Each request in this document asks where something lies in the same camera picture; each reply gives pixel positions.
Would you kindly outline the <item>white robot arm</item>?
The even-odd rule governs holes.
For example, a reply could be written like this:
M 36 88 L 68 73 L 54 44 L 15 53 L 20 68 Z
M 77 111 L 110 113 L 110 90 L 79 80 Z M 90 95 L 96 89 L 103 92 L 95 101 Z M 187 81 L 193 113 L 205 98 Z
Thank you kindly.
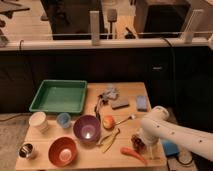
M 213 133 L 170 123 L 168 117 L 168 110 L 162 106 L 155 106 L 142 117 L 140 136 L 144 144 L 153 146 L 160 138 L 166 139 L 213 162 Z

